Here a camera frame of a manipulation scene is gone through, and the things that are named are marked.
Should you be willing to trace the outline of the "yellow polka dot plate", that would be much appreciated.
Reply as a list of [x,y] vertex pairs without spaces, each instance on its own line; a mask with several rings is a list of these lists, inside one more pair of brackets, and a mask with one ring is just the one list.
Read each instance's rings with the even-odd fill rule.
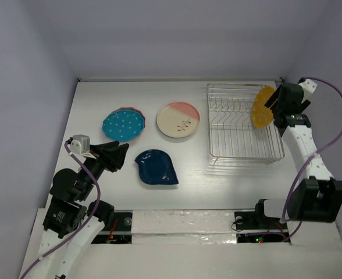
[[265,106],[265,103],[274,92],[273,87],[264,86],[256,95],[251,111],[251,121],[256,128],[266,127],[273,121],[273,113]]

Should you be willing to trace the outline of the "dark blue leaf plate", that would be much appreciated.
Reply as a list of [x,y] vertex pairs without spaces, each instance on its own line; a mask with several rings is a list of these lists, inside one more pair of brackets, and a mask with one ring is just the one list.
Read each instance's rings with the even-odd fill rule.
[[158,149],[141,152],[136,158],[139,177],[148,185],[177,185],[179,180],[170,156]]

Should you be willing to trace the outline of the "pink and cream plate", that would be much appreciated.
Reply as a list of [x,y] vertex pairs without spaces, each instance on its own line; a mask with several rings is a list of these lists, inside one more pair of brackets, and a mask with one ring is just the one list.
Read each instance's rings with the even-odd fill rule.
[[159,130],[171,138],[188,137],[197,130],[199,123],[199,111],[187,102],[172,102],[156,117]]

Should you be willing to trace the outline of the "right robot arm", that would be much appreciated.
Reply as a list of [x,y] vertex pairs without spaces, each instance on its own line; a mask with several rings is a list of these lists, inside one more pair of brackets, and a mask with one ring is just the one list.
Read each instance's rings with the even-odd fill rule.
[[319,78],[303,77],[298,83],[283,83],[266,99],[264,107],[273,116],[282,141],[287,145],[297,174],[285,200],[261,199],[252,214],[257,227],[265,228],[274,218],[282,223],[308,221],[332,223],[342,205],[342,180],[328,170],[321,153],[335,144],[339,134],[318,148],[312,135],[311,122],[304,110],[317,88]]

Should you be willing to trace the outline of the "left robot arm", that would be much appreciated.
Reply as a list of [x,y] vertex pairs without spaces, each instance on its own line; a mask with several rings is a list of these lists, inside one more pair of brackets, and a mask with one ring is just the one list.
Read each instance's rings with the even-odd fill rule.
[[98,180],[103,172],[122,168],[129,145],[91,145],[88,136],[74,135],[64,147],[80,169],[65,168],[53,177],[40,263],[29,278],[70,278],[94,238],[113,224],[114,207],[101,200]]

